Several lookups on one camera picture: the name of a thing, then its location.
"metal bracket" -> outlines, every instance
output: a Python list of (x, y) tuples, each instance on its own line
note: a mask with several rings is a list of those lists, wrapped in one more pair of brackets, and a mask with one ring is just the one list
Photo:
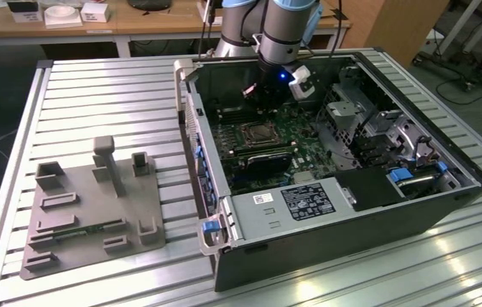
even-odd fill
[(174, 62), (174, 89), (177, 91), (177, 111), (183, 111), (182, 104), (182, 85), (181, 82), (187, 79), (195, 71), (193, 59), (179, 59)]
[[(203, 233), (203, 224), (210, 221), (218, 221), (222, 226), (222, 229), (219, 232), (210, 234), (213, 241), (214, 241), (213, 245), (207, 242), (207, 239), (206, 239), (205, 233)], [(215, 255), (221, 249), (231, 246), (230, 242), (226, 242), (226, 240), (225, 240), (225, 233), (227, 232), (227, 227), (223, 224), (225, 221), (227, 221), (227, 219), (222, 213), (214, 214), (213, 216), (210, 216), (205, 219), (201, 219), (198, 221), (199, 245), (201, 245), (201, 252), (205, 256)]]
[(254, 40), (257, 41), (257, 45), (254, 45), (254, 51), (257, 51), (257, 53), (259, 53), (259, 45), (262, 44), (262, 37), (263, 34), (262, 33), (255, 33), (251, 35), (251, 37), (254, 38)]

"barcode label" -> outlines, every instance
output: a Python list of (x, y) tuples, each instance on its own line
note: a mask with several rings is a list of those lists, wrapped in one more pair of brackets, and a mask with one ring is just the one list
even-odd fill
[(257, 204), (269, 203), (270, 201), (273, 201), (273, 195), (271, 195), (271, 193), (262, 194), (262, 195), (257, 195), (257, 196), (254, 197), (254, 202), (255, 202)]

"aluminum extrusion table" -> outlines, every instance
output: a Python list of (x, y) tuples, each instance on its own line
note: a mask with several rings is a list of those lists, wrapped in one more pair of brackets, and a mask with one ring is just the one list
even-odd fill
[[(359, 51), (482, 167), (482, 137), (387, 54)], [(38, 68), (0, 190), (0, 306), (482, 304), (482, 199), (417, 237), (227, 292), (213, 291), (174, 103), (179, 58), (56, 61)], [(157, 159), (167, 245), (24, 281), (19, 271), (36, 164), (91, 164), (91, 138), (106, 134), (115, 135), (116, 159), (139, 151)]]

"white box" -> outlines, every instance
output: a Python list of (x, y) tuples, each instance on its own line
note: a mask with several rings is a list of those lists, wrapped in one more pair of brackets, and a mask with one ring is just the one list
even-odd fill
[(442, 43), (445, 36), (437, 30), (430, 30), (429, 36), (426, 37), (425, 43), (421, 46), (420, 52), (433, 54)]
[(52, 6), (46, 10), (46, 28), (72, 28), (82, 27), (82, 17), (79, 11), (71, 6)]
[(82, 19), (86, 22), (108, 22), (108, 5), (106, 3), (86, 3), (82, 9)]

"motherboard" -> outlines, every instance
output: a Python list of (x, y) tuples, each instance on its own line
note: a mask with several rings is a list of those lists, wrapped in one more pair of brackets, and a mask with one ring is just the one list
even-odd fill
[(318, 139), (318, 114), (285, 105), (253, 122), (213, 127), (233, 195), (321, 179), (335, 172)]

